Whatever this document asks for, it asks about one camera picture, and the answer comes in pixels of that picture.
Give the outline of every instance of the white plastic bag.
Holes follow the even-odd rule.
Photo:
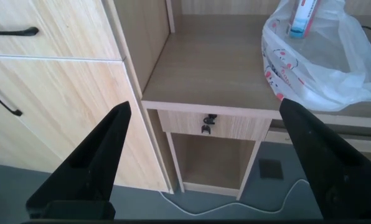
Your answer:
[[[344,0],[321,0],[308,36],[290,39],[294,0],[281,0],[263,28],[265,76],[275,95],[315,111],[371,101],[371,44]]]

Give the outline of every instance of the drawer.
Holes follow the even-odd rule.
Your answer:
[[[159,110],[162,129],[167,133],[209,135],[202,133],[204,118],[208,114]],[[218,114],[215,124],[209,125],[210,136],[230,139],[262,141],[271,119],[228,116]]]
[[[121,59],[101,0],[0,0],[0,31],[30,27],[0,35],[0,55]]]

